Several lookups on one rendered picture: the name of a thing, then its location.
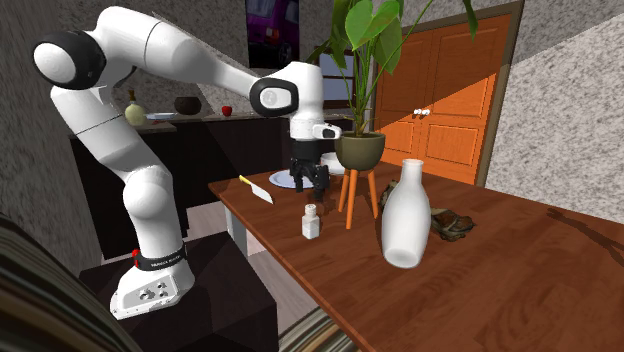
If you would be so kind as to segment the large white vase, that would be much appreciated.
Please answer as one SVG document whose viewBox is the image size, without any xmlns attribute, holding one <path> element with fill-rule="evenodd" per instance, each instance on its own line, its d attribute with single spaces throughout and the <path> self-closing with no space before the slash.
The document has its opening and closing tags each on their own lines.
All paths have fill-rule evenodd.
<svg viewBox="0 0 624 352">
<path fill-rule="evenodd" d="M 383 256 L 389 264 L 402 269 L 419 265 L 431 227 L 431 208 L 422 185 L 422 167 L 421 160 L 402 161 L 400 180 L 383 210 Z"/>
</svg>

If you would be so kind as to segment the purple wall picture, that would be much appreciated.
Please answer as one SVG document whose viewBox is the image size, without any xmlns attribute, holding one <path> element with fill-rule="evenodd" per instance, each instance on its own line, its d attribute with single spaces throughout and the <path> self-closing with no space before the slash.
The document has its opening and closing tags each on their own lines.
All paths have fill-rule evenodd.
<svg viewBox="0 0 624 352">
<path fill-rule="evenodd" d="M 281 69 L 300 58 L 299 0 L 246 0 L 251 68 Z"/>
</svg>

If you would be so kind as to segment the dark robot stand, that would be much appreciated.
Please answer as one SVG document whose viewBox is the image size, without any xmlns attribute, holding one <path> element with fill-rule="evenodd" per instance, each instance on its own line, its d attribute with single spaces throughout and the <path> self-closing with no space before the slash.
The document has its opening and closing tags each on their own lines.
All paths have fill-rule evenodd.
<svg viewBox="0 0 624 352">
<path fill-rule="evenodd" d="M 144 352 L 278 352 L 276 301 L 228 233 L 186 243 L 193 288 L 174 306 L 121 320 Z"/>
</svg>

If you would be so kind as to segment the dark-framed window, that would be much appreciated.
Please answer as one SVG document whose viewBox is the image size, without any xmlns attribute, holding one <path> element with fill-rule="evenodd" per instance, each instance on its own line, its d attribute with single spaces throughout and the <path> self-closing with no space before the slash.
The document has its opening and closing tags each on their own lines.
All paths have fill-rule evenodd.
<svg viewBox="0 0 624 352">
<path fill-rule="evenodd" d="M 354 55 L 350 50 L 344 52 L 346 67 L 340 69 L 327 49 L 316 60 L 323 75 L 323 95 L 325 109 L 346 109 L 355 93 Z"/>
</svg>

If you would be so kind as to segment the small white bottle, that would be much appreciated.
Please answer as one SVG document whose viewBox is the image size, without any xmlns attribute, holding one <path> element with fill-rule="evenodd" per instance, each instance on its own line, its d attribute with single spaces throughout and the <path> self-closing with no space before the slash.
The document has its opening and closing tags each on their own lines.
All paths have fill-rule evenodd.
<svg viewBox="0 0 624 352">
<path fill-rule="evenodd" d="M 306 239 L 317 238 L 320 234 L 320 218 L 315 204 L 306 204 L 302 216 L 302 235 Z"/>
</svg>

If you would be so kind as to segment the yellow-handled knife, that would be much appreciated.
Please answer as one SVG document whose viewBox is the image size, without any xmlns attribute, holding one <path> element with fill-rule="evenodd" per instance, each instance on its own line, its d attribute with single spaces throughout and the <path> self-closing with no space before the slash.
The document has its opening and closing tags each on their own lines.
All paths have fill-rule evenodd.
<svg viewBox="0 0 624 352">
<path fill-rule="evenodd" d="M 255 183 L 251 182 L 249 179 L 247 179 L 246 177 L 240 175 L 239 176 L 239 180 L 247 185 L 249 185 L 251 187 L 251 190 L 253 192 L 254 195 L 256 195 L 257 197 L 263 199 L 264 201 L 273 204 L 273 199 L 272 196 L 263 188 L 259 187 L 258 185 L 256 185 Z"/>
</svg>

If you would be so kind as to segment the potted plant on orange legs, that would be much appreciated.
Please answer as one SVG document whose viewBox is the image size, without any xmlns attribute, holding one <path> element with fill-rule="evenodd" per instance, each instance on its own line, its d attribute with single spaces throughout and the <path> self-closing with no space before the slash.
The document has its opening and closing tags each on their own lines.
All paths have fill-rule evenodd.
<svg viewBox="0 0 624 352">
<path fill-rule="evenodd" d="M 404 0 L 385 0 L 378 9 L 372 0 L 334 0 L 331 33 L 307 57 L 308 63 L 328 54 L 340 72 L 347 68 L 345 52 L 354 55 L 354 82 L 346 83 L 349 119 L 353 130 L 335 142 L 338 160 L 345 168 L 338 209 L 346 212 L 346 227 L 353 224 L 358 174 L 368 178 L 373 216 L 379 215 L 374 167 L 384 152 L 385 135 L 374 132 L 365 116 L 378 80 L 370 80 L 370 66 L 378 65 L 376 78 L 392 74 L 398 65 L 402 45 L 410 36 L 402 31 Z"/>
</svg>

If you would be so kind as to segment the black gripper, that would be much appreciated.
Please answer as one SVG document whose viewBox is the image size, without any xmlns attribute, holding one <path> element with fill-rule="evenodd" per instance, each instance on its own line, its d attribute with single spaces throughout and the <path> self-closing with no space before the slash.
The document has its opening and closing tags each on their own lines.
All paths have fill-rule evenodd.
<svg viewBox="0 0 624 352">
<path fill-rule="evenodd" d="M 302 191 L 305 164 L 315 165 L 310 180 L 313 183 L 314 198 L 322 201 L 325 190 L 329 187 L 329 169 L 327 165 L 318 165 L 320 160 L 318 140 L 298 141 L 292 143 L 290 175 L 295 183 L 295 190 Z"/>
</svg>

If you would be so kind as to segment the brown striped sofa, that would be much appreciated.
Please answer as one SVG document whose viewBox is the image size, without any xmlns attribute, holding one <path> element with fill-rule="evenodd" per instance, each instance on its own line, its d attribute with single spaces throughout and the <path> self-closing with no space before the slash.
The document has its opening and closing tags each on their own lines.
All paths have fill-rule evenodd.
<svg viewBox="0 0 624 352">
<path fill-rule="evenodd" d="M 63 264 L 0 212 L 0 352 L 143 352 Z"/>
</svg>

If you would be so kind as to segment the brown-green lumpy figure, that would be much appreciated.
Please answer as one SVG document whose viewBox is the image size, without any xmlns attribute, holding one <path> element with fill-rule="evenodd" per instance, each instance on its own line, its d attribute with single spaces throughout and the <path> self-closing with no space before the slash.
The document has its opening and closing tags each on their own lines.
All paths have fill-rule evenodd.
<svg viewBox="0 0 624 352">
<path fill-rule="evenodd" d="M 391 180 L 388 186 L 384 189 L 378 203 L 379 212 L 383 213 L 384 206 L 387 199 L 398 184 L 398 181 Z M 467 232 L 469 232 L 475 223 L 469 216 L 459 216 L 449 209 L 431 208 L 431 227 L 436 230 L 443 240 L 456 241 L 459 238 L 463 238 Z"/>
</svg>

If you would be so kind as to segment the brown striped rug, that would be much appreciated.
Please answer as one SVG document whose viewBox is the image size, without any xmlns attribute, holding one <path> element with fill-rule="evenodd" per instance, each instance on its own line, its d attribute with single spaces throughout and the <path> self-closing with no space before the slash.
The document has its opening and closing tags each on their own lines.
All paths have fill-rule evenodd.
<svg viewBox="0 0 624 352">
<path fill-rule="evenodd" d="M 331 317 L 316 307 L 279 336 L 278 352 L 362 352 Z"/>
</svg>

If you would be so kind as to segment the orange double door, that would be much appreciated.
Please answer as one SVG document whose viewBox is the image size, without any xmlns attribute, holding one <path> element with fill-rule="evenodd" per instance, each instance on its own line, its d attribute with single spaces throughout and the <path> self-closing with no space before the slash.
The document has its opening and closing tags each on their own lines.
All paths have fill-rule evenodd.
<svg viewBox="0 0 624 352">
<path fill-rule="evenodd" d="M 376 88 L 375 130 L 384 162 L 423 161 L 424 172 L 484 185 L 524 0 L 416 27 L 394 73 Z"/>
</svg>

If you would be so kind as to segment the white plate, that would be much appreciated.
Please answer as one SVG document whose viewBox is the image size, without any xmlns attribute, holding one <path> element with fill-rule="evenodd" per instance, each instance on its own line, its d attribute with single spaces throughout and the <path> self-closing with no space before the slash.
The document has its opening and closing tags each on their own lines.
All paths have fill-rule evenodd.
<svg viewBox="0 0 624 352">
<path fill-rule="evenodd" d="M 289 189 L 295 189 L 296 188 L 295 180 L 290 175 L 290 171 L 288 169 L 281 170 L 281 171 L 278 171 L 278 172 L 272 174 L 269 177 L 269 181 L 272 184 L 274 184 L 274 185 L 276 185 L 278 187 L 289 188 Z M 310 189 L 310 188 L 313 188 L 314 185 L 306 176 L 303 176 L 302 177 L 302 187 L 304 189 Z"/>
</svg>

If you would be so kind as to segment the dark sideboard with kitchenware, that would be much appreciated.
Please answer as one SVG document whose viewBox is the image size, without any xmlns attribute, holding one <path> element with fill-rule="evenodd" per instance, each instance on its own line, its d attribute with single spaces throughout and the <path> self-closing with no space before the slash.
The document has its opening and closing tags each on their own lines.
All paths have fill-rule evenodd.
<svg viewBox="0 0 624 352">
<path fill-rule="evenodd" d="M 215 202 L 208 184 L 287 169 L 293 140 L 287 117 L 208 118 L 202 122 L 175 122 L 169 129 L 152 126 L 139 136 L 173 175 L 177 212 L 186 234 L 186 210 Z M 101 165 L 77 137 L 70 138 L 97 238 L 106 259 L 138 247 L 133 225 L 123 205 L 124 183 Z"/>
</svg>

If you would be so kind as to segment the white bowl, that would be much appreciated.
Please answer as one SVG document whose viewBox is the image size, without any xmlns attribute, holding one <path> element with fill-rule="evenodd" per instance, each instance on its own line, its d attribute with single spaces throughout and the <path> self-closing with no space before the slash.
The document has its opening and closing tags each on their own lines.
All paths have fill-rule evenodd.
<svg viewBox="0 0 624 352">
<path fill-rule="evenodd" d="M 332 175 L 343 175 L 345 172 L 345 168 L 338 160 L 336 152 L 323 153 L 320 157 L 320 164 L 327 166 L 329 173 Z"/>
</svg>

